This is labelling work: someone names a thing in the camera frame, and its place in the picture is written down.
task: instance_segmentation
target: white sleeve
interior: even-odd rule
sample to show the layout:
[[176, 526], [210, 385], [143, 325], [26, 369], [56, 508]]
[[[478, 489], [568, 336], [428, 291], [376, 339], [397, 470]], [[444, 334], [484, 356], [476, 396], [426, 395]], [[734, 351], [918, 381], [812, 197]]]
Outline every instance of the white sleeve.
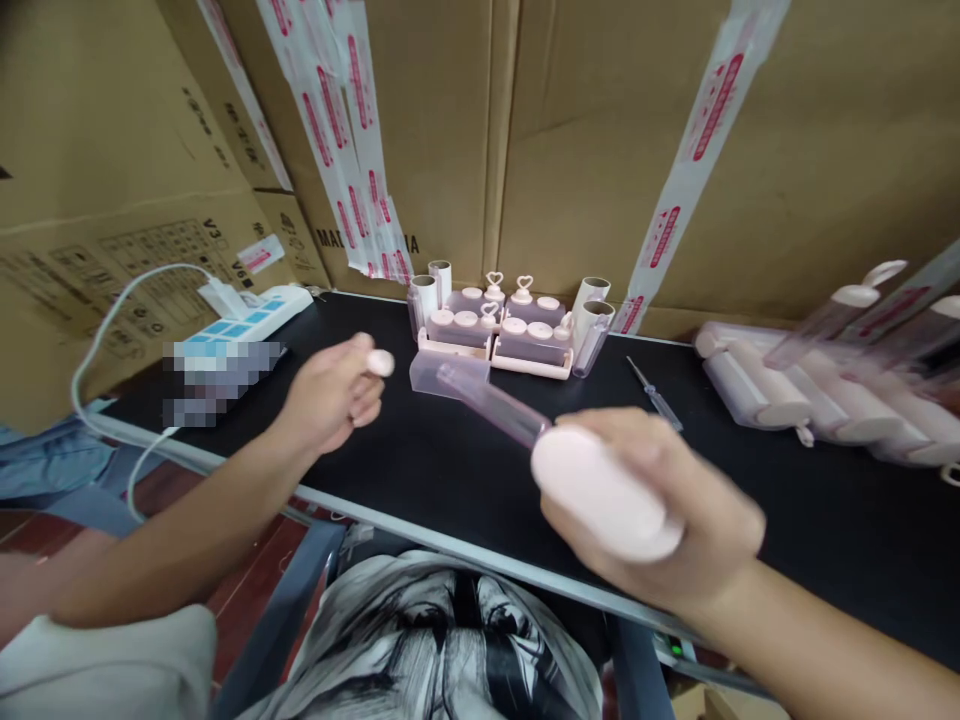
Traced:
[[99, 630], [42, 615], [0, 652], [0, 717], [204, 718], [216, 647], [202, 605]]

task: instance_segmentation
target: white power cord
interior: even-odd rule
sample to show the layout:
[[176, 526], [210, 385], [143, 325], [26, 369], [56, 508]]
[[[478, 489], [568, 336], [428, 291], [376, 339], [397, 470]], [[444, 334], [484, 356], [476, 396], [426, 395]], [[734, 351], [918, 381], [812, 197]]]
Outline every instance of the white power cord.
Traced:
[[[103, 322], [100, 323], [100, 327], [97, 329], [96, 335], [93, 336], [93, 342], [90, 344], [90, 349], [87, 351], [86, 357], [83, 358], [83, 361], [79, 366], [77, 366], [76, 371], [73, 373], [73, 380], [70, 382], [70, 400], [73, 403], [73, 411], [76, 413], [77, 417], [83, 421], [83, 424], [90, 428], [90, 430], [97, 435], [102, 435], [127, 445], [135, 444], [124, 438], [111, 435], [102, 428], [98, 428], [90, 421], [86, 410], [83, 409], [83, 404], [80, 402], [80, 381], [83, 379], [83, 374], [87, 371], [87, 369], [90, 367], [90, 364], [93, 362], [93, 359], [96, 357], [97, 351], [100, 349], [100, 345], [103, 343], [103, 338], [107, 334], [107, 328], [110, 327], [110, 323], [112, 323], [114, 318], [116, 318], [117, 313], [120, 312], [121, 306], [126, 299], [130, 297], [130, 294], [134, 291], [137, 285], [144, 280], [153, 277], [154, 275], [159, 275], [166, 270], [175, 270], [177, 268], [199, 270], [207, 276], [207, 280], [214, 287], [219, 287], [222, 285], [222, 282], [218, 278], [211, 275], [202, 267], [199, 265], [191, 265], [189, 263], [172, 263], [170, 265], [164, 265], [163, 267], [154, 268], [153, 270], [148, 270], [142, 275], [138, 275], [130, 281], [130, 284], [127, 285], [127, 287], [123, 289], [123, 292], [120, 293], [120, 296], [117, 298], [116, 302], [114, 302], [113, 307], [110, 308], [110, 311], [103, 319]], [[133, 471], [130, 473], [130, 477], [127, 479], [127, 509], [130, 511], [130, 515], [133, 516], [137, 522], [143, 523], [146, 521], [146, 518], [144, 518], [144, 516], [137, 511], [137, 507], [133, 501], [133, 489], [137, 482], [137, 473], [139, 473], [140, 468], [143, 467], [143, 463], [147, 459], [147, 456], [156, 450], [160, 443], [173, 435], [179, 429], [180, 428], [178, 427], [167, 428], [153, 442], [147, 445], [146, 449], [143, 451], [143, 454], [140, 455], [136, 464], [133, 466]]]

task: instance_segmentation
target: floor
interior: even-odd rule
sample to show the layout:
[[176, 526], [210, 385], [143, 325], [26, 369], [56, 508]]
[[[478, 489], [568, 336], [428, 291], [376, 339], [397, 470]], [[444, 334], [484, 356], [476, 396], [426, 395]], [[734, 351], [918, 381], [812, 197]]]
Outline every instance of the floor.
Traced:
[[[153, 515], [169, 507], [202, 477], [163, 463], [137, 486], [137, 507]], [[314, 517], [323, 508], [294, 498]], [[278, 515], [254, 543], [247, 561], [227, 576], [207, 600], [217, 617], [219, 641], [214, 692], [246, 645], [287, 563], [306, 535], [300, 523]], [[49, 612], [60, 593], [117, 541], [98, 530], [32, 512], [0, 512], [0, 648], [37, 615]]]

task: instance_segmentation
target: black work surface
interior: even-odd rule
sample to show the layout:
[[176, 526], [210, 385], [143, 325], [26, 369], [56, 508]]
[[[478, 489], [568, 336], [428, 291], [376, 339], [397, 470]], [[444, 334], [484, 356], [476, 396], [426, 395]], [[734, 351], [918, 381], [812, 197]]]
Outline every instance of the black work surface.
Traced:
[[[327, 295], [272, 339], [290, 352], [215, 429], [176, 439], [229, 456], [279, 412], [300, 364], [366, 331], [397, 360], [380, 418], [324, 457], [303, 484], [575, 580], [608, 588], [540, 515], [529, 453], [465, 406], [412, 392], [416, 348], [406, 305]], [[491, 380], [548, 417], [588, 407], [647, 405], [629, 354], [684, 424], [683, 436], [767, 513], [761, 557], [840, 609], [960, 671], [954, 556], [960, 491], [934, 470], [910, 470], [865, 451], [818, 444], [793, 432], [736, 425], [686, 346], [611, 337], [586, 380], [547, 380], [493, 370]], [[159, 385], [106, 414], [160, 432]]]

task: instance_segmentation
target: hand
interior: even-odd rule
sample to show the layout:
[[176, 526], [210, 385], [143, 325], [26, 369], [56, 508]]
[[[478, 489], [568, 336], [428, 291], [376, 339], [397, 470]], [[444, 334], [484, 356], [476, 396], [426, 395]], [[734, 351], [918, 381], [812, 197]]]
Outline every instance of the hand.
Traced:
[[604, 440], [637, 475], [637, 482], [657, 492], [668, 511], [686, 525], [672, 555], [646, 565], [631, 564], [599, 545], [575, 517], [542, 496], [544, 516], [597, 575], [634, 597], [684, 616], [722, 595], [752, 564], [765, 529], [760, 508], [694, 454], [659, 415], [636, 408], [587, 410], [557, 423], [576, 423]]
[[321, 350], [300, 368], [268, 432], [316, 457], [333, 452], [380, 414], [383, 380], [367, 372], [373, 338], [357, 333]]

